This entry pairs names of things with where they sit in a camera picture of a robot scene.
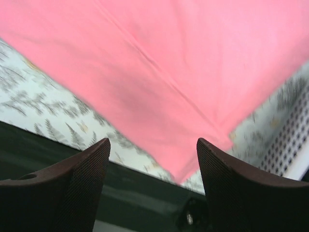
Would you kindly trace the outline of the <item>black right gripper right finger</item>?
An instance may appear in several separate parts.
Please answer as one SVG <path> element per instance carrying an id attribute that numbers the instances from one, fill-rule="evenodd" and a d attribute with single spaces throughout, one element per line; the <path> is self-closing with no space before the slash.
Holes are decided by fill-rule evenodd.
<path id="1" fill-rule="evenodd" d="M 214 232 L 307 232 L 309 184 L 262 171 L 197 141 Z"/>

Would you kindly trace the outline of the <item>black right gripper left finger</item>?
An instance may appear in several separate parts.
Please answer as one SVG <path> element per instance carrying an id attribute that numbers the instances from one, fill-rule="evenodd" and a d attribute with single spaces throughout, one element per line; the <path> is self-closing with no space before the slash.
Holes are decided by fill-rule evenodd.
<path id="1" fill-rule="evenodd" d="M 91 232 L 111 144 L 86 150 L 17 180 L 0 182 L 2 232 Z"/>

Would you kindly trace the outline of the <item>pink polo shirt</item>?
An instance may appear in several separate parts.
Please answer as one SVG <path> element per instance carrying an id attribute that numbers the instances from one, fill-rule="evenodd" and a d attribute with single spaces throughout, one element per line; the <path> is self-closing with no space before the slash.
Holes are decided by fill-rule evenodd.
<path id="1" fill-rule="evenodd" d="M 0 37 L 182 183 L 309 59 L 309 3 L 3 0 Z"/>

